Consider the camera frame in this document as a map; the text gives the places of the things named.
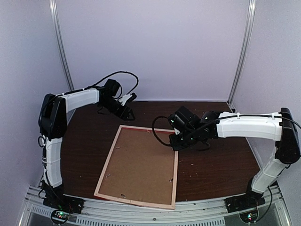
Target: brown table surface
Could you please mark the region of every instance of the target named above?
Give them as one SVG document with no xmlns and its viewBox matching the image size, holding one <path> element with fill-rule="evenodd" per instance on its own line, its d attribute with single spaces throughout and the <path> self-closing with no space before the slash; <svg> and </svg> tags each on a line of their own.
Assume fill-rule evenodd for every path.
<svg viewBox="0 0 301 226">
<path fill-rule="evenodd" d="M 133 102 L 135 121 L 97 113 L 96 105 L 76 110 L 62 143 L 61 166 L 65 194 L 94 198 L 94 190 L 120 124 L 151 127 L 156 116 L 169 116 L 186 106 L 199 117 L 205 111 L 228 111 L 221 102 Z M 171 129 L 161 119 L 156 128 Z M 259 170 L 244 137 L 209 140 L 210 150 L 179 151 L 176 201 L 193 201 L 244 193 Z"/>
</svg>

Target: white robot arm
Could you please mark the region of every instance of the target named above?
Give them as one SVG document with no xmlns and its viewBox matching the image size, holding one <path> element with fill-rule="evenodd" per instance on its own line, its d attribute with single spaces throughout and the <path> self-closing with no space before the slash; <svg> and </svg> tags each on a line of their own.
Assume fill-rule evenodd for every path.
<svg viewBox="0 0 301 226">
<path fill-rule="evenodd" d="M 42 163 L 44 166 L 43 188 L 46 192 L 44 205 L 62 209 L 66 212 L 80 213 L 82 199 L 63 195 L 63 180 L 61 176 L 61 144 L 67 130 L 67 113 L 90 104 L 107 108 L 111 113 L 123 120 L 134 120 L 135 116 L 126 103 L 133 101 L 136 94 L 126 94 L 114 98 L 120 88 L 115 80 L 108 79 L 103 87 L 71 91 L 59 95 L 47 94 L 44 98 L 40 117 L 40 146 L 43 147 Z"/>
<path fill-rule="evenodd" d="M 187 108 L 181 107 L 168 117 L 168 121 L 175 129 L 175 133 L 169 136 L 170 144 L 165 145 L 171 146 L 175 151 L 190 147 L 198 141 L 209 145 L 207 140 L 211 138 L 260 137 L 275 141 L 271 158 L 250 179 L 246 194 L 225 200 L 228 212 L 264 204 L 262 196 L 266 189 L 286 167 L 300 158 L 298 132 L 287 108 L 281 108 L 279 113 L 270 114 L 211 111 L 206 112 L 200 119 Z"/>
</svg>

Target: wire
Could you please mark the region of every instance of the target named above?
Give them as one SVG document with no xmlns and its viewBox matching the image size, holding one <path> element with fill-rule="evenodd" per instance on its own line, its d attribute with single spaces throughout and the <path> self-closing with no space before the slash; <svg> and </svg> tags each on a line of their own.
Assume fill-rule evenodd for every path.
<svg viewBox="0 0 301 226">
<path fill-rule="evenodd" d="M 45 199 L 45 198 L 43 198 L 43 197 L 40 196 L 40 194 L 42 193 L 42 191 L 44 191 L 44 189 L 42 189 L 42 190 L 39 191 L 38 197 L 39 197 L 40 199 Z"/>
<path fill-rule="evenodd" d="M 38 137 L 38 145 L 40 147 L 44 147 L 45 146 L 45 143 L 46 143 L 46 139 L 43 137 L 43 136 L 39 136 Z"/>
<path fill-rule="evenodd" d="M 163 144 L 164 146 L 167 146 L 167 147 L 171 147 L 171 144 L 164 143 L 164 142 L 157 136 L 157 134 L 156 134 L 156 131 L 155 131 L 155 123 L 156 123 L 156 121 L 157 121 L 158 119 L 161 119 L 161 118 L 163 118 L 163 119 L 168 119 L 167 117 L 162 116 L 162 115 L 156 117 L 156 118 L 154 119 L 154 121 L 152 121 L 152 124 L 151 124 L 152 133 L 154 134 L 155 138 L 156 138 L 161 144 Z"/>
<path fill-rule="evenodd" d="M 138 77 L 135 74 L 133 74 L 131 72 L 126 72 L 126 71 L 118 71 L 118 72 L 114 72 L 112 74 L 109 74 L 109 75 L 103 77 L 97 83 L 94 83 L 92 86 L 87 86 L 85 89 L 93 88 L 93 87 L 97 86 L 99 83 L 101 83 L 103 80 L 105 80 L 105 79 L 107 79 L 107 78 L 109 78 L 109 77 L 111 77 L 111 76 L 113 76 L 115 74 L 118 74 L 118 73 L 130 74 L 130 75 L 132 75 L 132 76 L 134 76 L 136 78 L 136 84 L 134 85 L 134 87 L 130 91 L 127 92 L 127 94 L 129 94 L 130 92 L 132 92 L 138 86 L 139 79 L 138 79 Z"/>
<path fill-rule="evenodd" d="M 272 202 L 273 202 L 273 194 L 272 194 L 272 191 L 269 187 L 268 187 L 268 190 L 269 190 L 269 193 L 271 194 L 271 201 L 269 202 L 269 206 L 268 206 L 267 210 L 264 212 L 264 214 L 258 220 L 255 221 L 255 223 L 257 223 L 258 221 L 263 219 L 263 217 L 268 213 L 269 209 L 271 208 L 271 205 L 272 205 Z"/>
</svg>

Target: light purple wall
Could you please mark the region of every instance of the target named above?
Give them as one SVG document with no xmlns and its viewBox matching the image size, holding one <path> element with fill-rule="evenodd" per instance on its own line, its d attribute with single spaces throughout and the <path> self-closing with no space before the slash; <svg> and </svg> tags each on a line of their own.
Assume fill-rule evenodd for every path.
<svg viewBox="0 0 301 226">
<path fill-rule="evenodd" d="M 242 113 L 277 112 L 288 107 L 301 122 L 301 2 L 259 0 L 251 43 L 235 95 Z M 274 143 L 250 139 L 266 162 Z M 293 225 L 300 225 L 301 161 L 286 169 L 278 180 Z"/>
<path fill-rule="evenodd" d="M 136 73 L 139 100 L 227 100 L 248 0 L 64 0 L 57 9 L 76 88 Z M 135 80 L 116 76 L 129 90 Z"/>
<path fill-rule="evenodd" d="M 0 225 L 15 226 L 42 176 L 38 115 L 44 95 L 68 90 L 49 1 L 0 1 Z"/>
</svg>

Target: wooden frame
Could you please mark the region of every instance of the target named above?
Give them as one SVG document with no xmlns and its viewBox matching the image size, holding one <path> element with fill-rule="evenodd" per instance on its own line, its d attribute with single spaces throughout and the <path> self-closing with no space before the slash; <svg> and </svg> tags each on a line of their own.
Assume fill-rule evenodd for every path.
<svg viewBox="0 0 301 226">
<path fill-rule="evenodd" d="M 125 126 L 125 125 L 120 125 L 119 129 L 116 133 L 116 136 L 113 140 L 110 152 L 108 154 L 108 157 L 106 159 L 106 162 L 104 164 L 103 170 L 101 172 L 100 178 L 98 180 L 94 196 L 111 200 L 111 201 L 117 201 L 117 202 L 123 202 L 127 204 L 133 204 L 137 206 L 143 206 L 143 207 L 152 207 L 152 208 L 162 208 L 162 209 L 169 209 L 169 210 L 174 210 L 175 208 L 175 196 L 176 196 L 176 185 L 177 185 L 177 171 L 178 171 L 178 152 L 174 152 L 174 173 L 173 173 L 173 184 L 172 184 L 172 197 L 171 197 L 171 204 L 159 204 L 159 203 L 151 203 L 151 202 L 140 202 L 140 201 L 135 201 L 135 200 L 129 200 L 129 199 L 124 199 L 124 198 L 118 198 L 114 196 L 109 196 L 109 195 L 104 195 L 104 194 L 99 194 L 98 191 L 100 190 L 100 187 L 102 185 L 106 170 L 108 168 L 113 150 L 115 148 L 116 142 L 118 140 L 119 134 L 123 128 L 127 129 L 139 129 L 139 130 L 146 130 L 146 131 L 151 131 L 151 128 L 145 128 L 145 127 L 134 127 L 134 126 Z M 161 132 L 174 132 L 173 130 L 169 129 L 155 129 L 155 131 L 161 131 Z"/>
</svg>

